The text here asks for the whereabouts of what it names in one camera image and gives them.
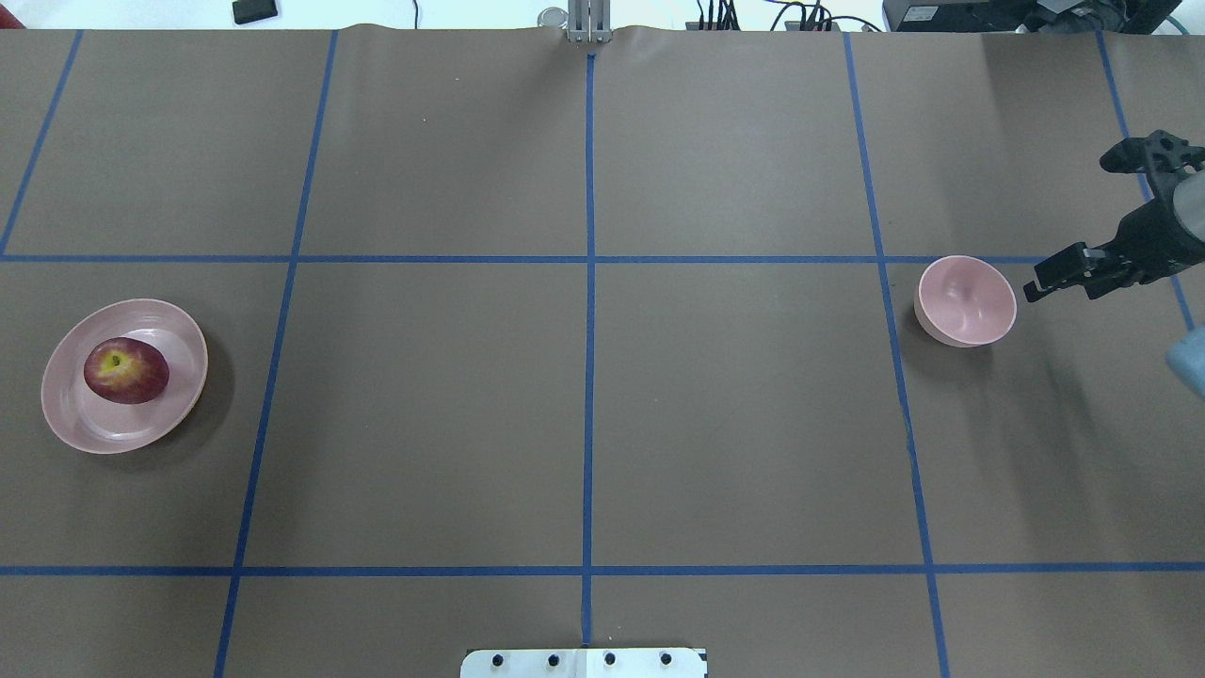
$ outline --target pink bowl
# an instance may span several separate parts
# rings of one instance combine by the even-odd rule
[[[1017,319],[1012,285],[992,264],[954,254],[924,269],[916,318],[937,342],[959,349],[997,342]]]

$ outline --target grid line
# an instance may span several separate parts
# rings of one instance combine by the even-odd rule
[[[284,346],[284,329],[289,319],[289,303],[293,297],[293,284],[296,279],[298,257],[301,253],[301,237],[305,235],[305,217],[310,205],[310,187],[313,184],[313,169],[318,160],[318,142],[322,138],[322,120],[327,111],[327,94],[330,92],[330,75],[335,66],[335,48],[339,45],[339,31],[330,31],[327,46],[327,67],[322,77],[322,89],[318,93],[318,112],[315,114],[313,135],[310,140],[310,157],[306,160],[305,181],[301,184],[301,200],[298,205],[298,220],[293,231],[293,252],[289,255],[289,269],[284,276],[284,291],[281,295],[281,312],[276,319],[276,338],[272,343],[272,359],[268,367],[268,384],[264,388],[264,405],[259,415],[259,430],[255,434],[255,448],[251,459],[251,473],[247,479],[247,495],[243,500],[242,520],[239,526],[239,542],[235,546],[234,571],[230,574],[230,588],[227,592],[225,613],[222,617],[222,635],[218,638],[217,659],[213,676],[222,678],[225,672],[227,652],[230,648],[230,632],[234,627],[234,613],[239,605],[239,585],[242,577],[243,559],[247,553],[247,538],[251,532],[251,515],[255,505],[255,489],[259,483],[259,470],[264,459],[264,443],[268,438],[268,423],[272,414],[272,397],[276,394],[276,377],[281,365],[281,352]]]
[[[596,254],[594,238],[594,60],[586,55],[586,399],[582,441],[582,647],[594,624],[594,320]]]
[[[1113,114],[1117,116],[1117,128],[1121,129],[1122,137],[1128,138],[1130,135],[1129,124],[1125,122],[1125,108],[1122,106],[1122,96],[1117,90],[1117,79],[1113,77],[1113,64],[1109,58],[1109,47],[1105,45],[1105,34],[1097,31],[1097,52],[1100,53],[1100,66],[1105,71],[1105,82],[1109,83],[1109,96],[1113,100]],[[1151,201],[1151,187],[1146,183],[1146,175],[1136,173],[1134,178],[1138,179],[1138,188],[1142,193],[1142,200]],[[1171,289],[1176,294],[1176,302],[1180,305],[1180,314],[1185,318],[1185,325],[1189,331],[1197,328],[1197,322],[1193,320],[1193,312],[1188,307],[1188,299],[1185,296],[1185,288],[1180,283],[1178,275],[1171,275]]]
[[[46,135],[51,131],[51,122],[54,120],[54,112],[59,110],[59,100],[63,99],[63,90],[67,87],[67,77],[71,76],[71,66],[75,65],[76,54],[80,53],[80,42],[83,41],[83,30],[77,30],[75,39],[71,40],[71,49],[67,51],[67,58],[63,61],[63,72],[59,73],[59,83],[54,87],[54,94],[51,96],[51,105],[46,108],[46,117],[42,118],[42,126],[37,130],[37,137],[34,140],[34,147],[29,152],[29,161],[25,163],[25,171],[20,175],[20,184],[17,187],[17,195],[12,199],[12,208],[8,210],[8,220],[5,222],[4,232],[0,234],[0,254],[4,254],[5,249],[8,247],[8,238],[12,237],[12,229],[17,225],[17,214],[20,213],[20,204],[25,200],[25,190],[29,188],[29,182],[34,178],[34,169],[37,166],[37,158],[42,154],[42,143],[46,142]]]
[[[946,254],[0,254],[11,263],[247,264],[929,264]],[[1041,255],[972,254],[989,264],[1036,264]]]
[[[904,432],[907,443],[907,455],[912,474],[912,501],[916,507],[916,523],[921,537],[921,556],[928,568],[925,584],[929,590],[929,615],[933,619],[933,637],[937,653],[937,668],[942,678],[950,678],[950,659],[946,653],[946,631],[941,619],[941,599],[937,591],[937,577],[933,572],[933,547],[929,542],[929,520],[924,508],[924,488],[921,483],[921,464],[916,455],[916,436],[912,431],[912,412],[907,402],[907,384],[904,381],[904,360],[900,355],[899,331],[895,326],[895,306],[892,302],[890,282],[887,278],[887,257],[883,249],[883,234],[878,224],[878,202],[875,199],[875,181],[870,171],[870,151],[866,148],[866,130],[862,118],[862,100],[858,94],[858,70],[853,61],[853,45],[850,34],[841,34],[845,43],[845,66],[850,75],[850,96],[853,102],[853,124],[858,132],[858,154],[862,159],[862,178],[866,190],[866,208],[870,213],[870,229],[875,237],[875,255],[878,259],[878,285],[883,295],[883,313],[887,316],[887,337],[892,348],[892,367],[895,372],[895,394],[899,397],[900,412],[904,417]]]

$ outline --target apple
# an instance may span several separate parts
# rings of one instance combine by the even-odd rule
[[[154,400],[170,375],[159,349],[129,336],[106,338],[83,362],[83,382],[92,393],[123,406]]]

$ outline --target blue tape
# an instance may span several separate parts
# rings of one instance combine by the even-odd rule
[[[925,574],[924,565],[596,565],[595,577],[834,577]]]
[[[218,638],[218,653],[213,666],[214,678],[225,672],[227,652],[230,648],[230,632],[234,627],[234,612],[239,605],[239,580],[243,559],[247,554],[247,538],[251,532],[251,515],[255,506],[255,489],[259,484],[259,470],[264,459],[264,443],[268,438],[268,423],[272,413],[272,397],[276,393],[276,377],[280,371],[281,352],[284,347],[284,328],[288,324],[289,305],[293,300],[293,284],[296,278],[298,257],[301,253],[301,237],[305,234],[305,216],[310,204],[310,187],[313,183],[313,169],[318,160],[318,143],[322,138],[322,120],[327,111],[327,95],[330,92],[330,73],[335,66],[335,47],[339,45],[339,31],[330,31],[330,43],[327,47],[327,67],[322,77],[322,90],[318,94],[318,112],[313,120],[313,135],[310,141],[310,157],[306,160],[305,181],[301,185],[301,201],[298,205],[298,220],[293,232],[293,252],[289,269],[284,276],[284,293],[281,296],[281,311],[276,319],[276,337],[272,342],[272,358],[268,367],[268,384],[264,389],[264,403],[259,414],[259,429],[255,432],[255,449],[251,459],[251,473],[247,479],[247,494],[242,506],[242,520],[239,526],[239,542],[235,546],[234,573],[230,576],[230,589],[227,592],[227,607],[222,618],[222,635]]]
[[[17,214],[20,213],[20,204],[25,200],[25,190],[29,188],[30,179],[34,178],[34,169],[37,166],[37,158],[42,154],[42,143],[46,142],[46,135],[51,131],[51,122],[54,120],[54,113],[59,110],[59,100],[63,99],[63,90],[66,89],[67,77],[71,76],[71,66],[75,65],[76,54],[80,53],[81,41],[83,41],[83,31],[77,30],[75,40],[71,41],[71,49],[67,52],[67,59],[63,63],[63,72],[59,73],[59,83],[54,87],[54,95],[51,96],[51,105],[46,110],[46,117],[42,118],[42,128],[37,130],[37,138],[34,140],[34,148],[29,152],[29,161],[25,163],[25,173],[20,176],[20,185],[17,188],[17,195],[12,200],[12,208],[8,210],[8,220],[5,222],[4,232],[0,234],[0,254],[4,254],[5,249],[8,247],[8,238],[12,237],[12,229],[17,225]]]
[[[594,59],[586,57],[586,397],[582,455],[582,647],[593,635],[594,564],[594,318],[596,250],[594,234]]]
[[[574,565],[516,565],[482,567],[243,567],[242,577],[580,577]]]
[[[878,202],[875,199],[875,182],[870,172],[870,152],[866,148],[866,130],[862,116],[862,100],[858,95],[858,72],[853,61],[853,46],[850,34],[842,34],[845,41],[845,65],[850,73],[850,96],[853,100],[853,122],[858,131],[858,153],[862,155],[862,178],[866,188],[866,207],[870,211],[870,229],[875,236],[875,254],[878,257],[878,284],[883,295],[883,312],[887,316],[887,335],[892,347],[892,366],[895,370],[895,391],[904,414],[904,430],[907,437],[909,462],[912,468],[912,500],[916,505],[916,523],[921,535],[921,554],[925,567],[933,566],[933,547],[929,541],[929,520],[924,508],[924,489],[921,484],[921,464],[916,456],[916,436],[912,431],[912,412],[907,402],[907,385],[904,382],[904,361],[900,356],[899,332],[895,328],[895,306],[892,302],[890,283],[887,279],[887,258],[883,250],[883,235],[878,224]],[[937,649],[937,666],[942,678],[950,678],[950,659],[946,653],[946,632],[941,618],[941,600],[937,592],[937,578],[930,571],[927,576],[929,588],[929,613],[933,618],[933,636]]]
[[[621,254],[598,257],[600,264],[872,264],[877,261],[877,257],[860,254]]]
[[[1093,572],[1205,572],[1205,562],[997,562],[934,565],[936,574],[1042,574]]]
[[[378,264],[584,264],[581,255],[524,254],[301,254],[298,261],[308,263],[378,263]]]
[[[1171,276],[1171,288],[1176,291],[1176,302],[1180,303],[1180,314],[1185,318],[1185,326],[1189,331],[1197,329],[1197,320],[1193,319],[1193,311],[1188,308],[1188,299],[1185,296],[1185,287],[1180,283],[1180,276]]]
[[[1117,81],[1113,79],[1113,64],[1109,59],[1109,49],[1105,47],[1105,34],[1097,31],[1097,51],[1100,53],[1100,65],[1105,69],[1105,81],[1109,82],[1109,95],[1113,99],[1113,114],[1117,116],[1117,126],[1122,130],[1122,136],[1129,136],[1129,125],[1125,124],[1125,112],[1122,110],[1122,98],[1117,93]]]

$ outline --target pink plate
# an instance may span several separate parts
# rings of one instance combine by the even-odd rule
[[[139,406],[111,403],[83,382],[83,361],[113,336],[130,336],[163,354],[171,370],[167,389]],[[128,453],[158,441],[196,405],[210,356],[205,335],[178,306],[129,299],[80,320],[59,342],[42,376],[42,414],[60,441],[86,453]]]

